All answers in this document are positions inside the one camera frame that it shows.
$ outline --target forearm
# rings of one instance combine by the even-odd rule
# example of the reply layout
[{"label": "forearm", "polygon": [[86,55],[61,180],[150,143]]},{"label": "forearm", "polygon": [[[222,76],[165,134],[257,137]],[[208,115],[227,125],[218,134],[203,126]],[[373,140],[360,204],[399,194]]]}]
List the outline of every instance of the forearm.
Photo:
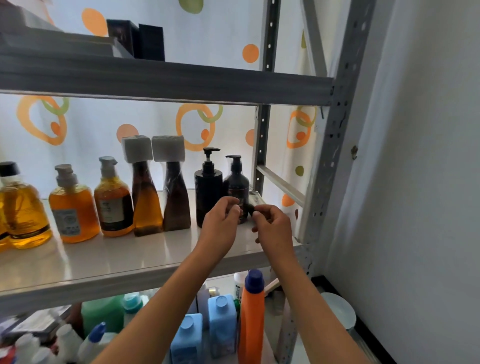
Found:
[{"label": "forearm", "polygon": [[195,295],[216,263],[209,254],[195,249],[94,364],[161,362]]},{"label": "forearm", "polygon": [[274,270],[311,363],[368,363],[297,261]]}]

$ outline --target hand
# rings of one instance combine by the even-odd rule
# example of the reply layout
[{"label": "hand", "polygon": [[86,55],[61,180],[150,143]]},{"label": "hand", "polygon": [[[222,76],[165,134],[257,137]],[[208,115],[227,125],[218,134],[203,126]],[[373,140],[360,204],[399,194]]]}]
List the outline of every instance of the hand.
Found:
[{"label": "hand", "polygon": [[220,261],[228,253],[237,235],[241,214],[239,199],[222,197],[205,215],[197,247]]},{"label": "hand", "polygon": [[290,218],[273,205],[255,206],[252,217],[256,225],[252,231],[258,231],[256,242],[262,245],[273,269],[291,261],[296,262]]}]

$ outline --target green container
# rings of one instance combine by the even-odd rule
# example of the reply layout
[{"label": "green container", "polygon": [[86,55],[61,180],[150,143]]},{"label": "green container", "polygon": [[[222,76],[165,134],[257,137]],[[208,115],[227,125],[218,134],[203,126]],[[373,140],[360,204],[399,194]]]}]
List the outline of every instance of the green container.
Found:
[{"label": "green container", "polygon": [[82,303],[85,337],[101,322],[107,324],[107,332],[119,333],[123,329],[122,299],[120,295]]}]

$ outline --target black pump bottle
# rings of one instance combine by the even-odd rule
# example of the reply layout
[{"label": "black pump bottle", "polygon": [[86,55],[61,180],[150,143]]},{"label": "black pump bottle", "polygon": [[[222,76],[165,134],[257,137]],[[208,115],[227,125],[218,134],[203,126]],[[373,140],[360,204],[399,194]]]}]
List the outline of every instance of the black pump bottle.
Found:
[{"label": "black pump bottle", "polygon": [[204,153],[207,157],[202,169],[195,172],[195,201],[197,206],[197,225],[199,228],[204,223],[205,215],[212,209],[222,197],[222,172],[215,169],[210,160],[213,151],[218,148],[205,147]]},{"label": "black pump bottle", "polygon": [[243,210],[243,214],[240,215],[240,224],[243,224],[247,221],[248,216],[247,204],[250,182],[248,178],[241,173],[241,156],[230,154],[226,157],[232,158],[233,162],[230,167],[231,174],[223,181],[224,191],[227,192],[228,196],[233,196],[240,200],[239,206]]}]

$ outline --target black bottle cap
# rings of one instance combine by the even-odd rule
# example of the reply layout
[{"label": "black bottle cap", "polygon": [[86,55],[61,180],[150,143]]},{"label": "black bottle cap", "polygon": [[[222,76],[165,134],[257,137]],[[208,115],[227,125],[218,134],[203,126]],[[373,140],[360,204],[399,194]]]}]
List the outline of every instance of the black bottle cap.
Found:
[{"label": "black bottle cap", "polygon": [[241,166],[241,156],[238,156],[236,154],[229,154],[226,156],[227,158],[232,158],[232,166],[230,167],[230,170],[232,172],[241,172],[242,166]]},{"label": "black bottle cap", "polygon": [[15,162],[0,163],[0,177],[16,176],[20,174],[20,170]]},{"label": "black bottle cap", "polygon": [[210,160],[210,155],[212,152],[218,152],[220,149],[218,148],[212,148],[209,146],[206,146],[204,148],[204,153],[207,156],[207,160],[203,163],[202,165],[202,174],[215,174],[215,164]]}]

